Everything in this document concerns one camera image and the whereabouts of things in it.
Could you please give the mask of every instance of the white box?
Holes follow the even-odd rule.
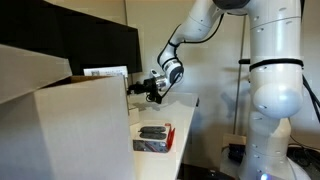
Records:
[[[123,77],[84,78],[0,104],[1,179],[135,179]]]
[[[71,74],[67,59],[0,45],[0,104]]]

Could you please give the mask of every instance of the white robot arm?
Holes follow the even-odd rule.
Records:
[[[201,42],[225,12],[248,14],[251,26],[252,105],[240,179],[310,179],[286,157],[288,118],[299,111],[303,100],[300,0],[196,0],[158,57],[165,76],[152,71],[157,88],[182,78],[179,45]]]

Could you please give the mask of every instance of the white table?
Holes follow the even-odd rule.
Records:
[[[171,123],[175,130],[172,147],[168,153],[134,152],[137,180],[175,180],[198,102],[198,95],[168,93],[162,104],[146,102],[144,95],[129,97],[129,103],[139,108],[140,123]],[[130,126],[131,135],[140,124]]]

